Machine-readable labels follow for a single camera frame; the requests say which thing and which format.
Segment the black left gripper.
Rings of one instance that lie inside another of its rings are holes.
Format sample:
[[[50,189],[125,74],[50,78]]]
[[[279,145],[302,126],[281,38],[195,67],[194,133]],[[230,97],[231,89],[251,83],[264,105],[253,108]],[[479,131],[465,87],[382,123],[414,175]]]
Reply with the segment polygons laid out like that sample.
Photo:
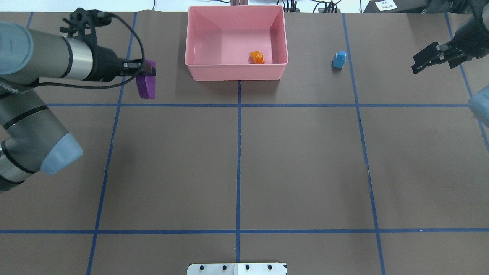
[[[61,27],[60,32],[67,45],[69,59],[61,78],[108,83],[116,77],[156,77],[155,66],[144,65],[142,68],[142,58],[121,58],[112,49],[98,45],[96,29],[109,26],[113,19],[130,31],[142,49],[142,42],[133,27],[117,14],[77,8],[68,18],[62,19],[67,26]]]

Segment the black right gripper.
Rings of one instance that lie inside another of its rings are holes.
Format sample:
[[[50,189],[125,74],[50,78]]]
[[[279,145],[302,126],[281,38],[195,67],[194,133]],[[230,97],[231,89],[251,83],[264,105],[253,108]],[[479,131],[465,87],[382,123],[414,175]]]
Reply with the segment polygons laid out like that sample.
[[[445,44],[433,42],[413,56],[414,74],[433,65],[448,63],[456,68],[473,58],[480,59],[489,52],[488,20],[470,18],[457,29],[453,39]]]

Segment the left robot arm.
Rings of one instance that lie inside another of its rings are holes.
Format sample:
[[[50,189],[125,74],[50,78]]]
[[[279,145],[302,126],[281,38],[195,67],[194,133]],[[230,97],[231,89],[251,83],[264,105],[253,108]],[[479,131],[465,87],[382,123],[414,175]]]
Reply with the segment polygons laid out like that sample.
[[[117,57],[97,44],[96,28],[119,20],[138,41],[141,57]],[[9,191],[39,171],[54,175],[83,155],[78,141],[56,118],[35,88],[66,83],[41,83],[40,78],[103,83],[111,89],[136,80],[142,99],[155,99],[157,66],[145,57],[140,37],[114,13],[77,8],[61,27],[61,35],[1,22],[0,123],[9,134],[1,142],[0,189]]]

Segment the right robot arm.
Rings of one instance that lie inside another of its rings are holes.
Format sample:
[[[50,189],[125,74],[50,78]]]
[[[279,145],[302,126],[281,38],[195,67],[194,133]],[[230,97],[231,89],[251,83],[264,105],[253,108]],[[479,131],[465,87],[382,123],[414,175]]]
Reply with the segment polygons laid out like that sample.
[[[444,44],[432,42],[413,56],[411,70],[414,74],[443,63],[448,63],[453,69],[464,62],[488,55],[488,1],[468,0],[467,4],[472,15],[458,27],[452,40]]]

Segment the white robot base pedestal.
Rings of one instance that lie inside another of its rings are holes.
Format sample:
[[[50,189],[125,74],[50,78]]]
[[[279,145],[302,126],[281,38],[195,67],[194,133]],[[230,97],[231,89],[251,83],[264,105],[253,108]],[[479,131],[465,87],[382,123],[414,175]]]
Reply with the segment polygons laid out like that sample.
[[[285,263],[199,263],[187,268],[187,275],[287,275]]]

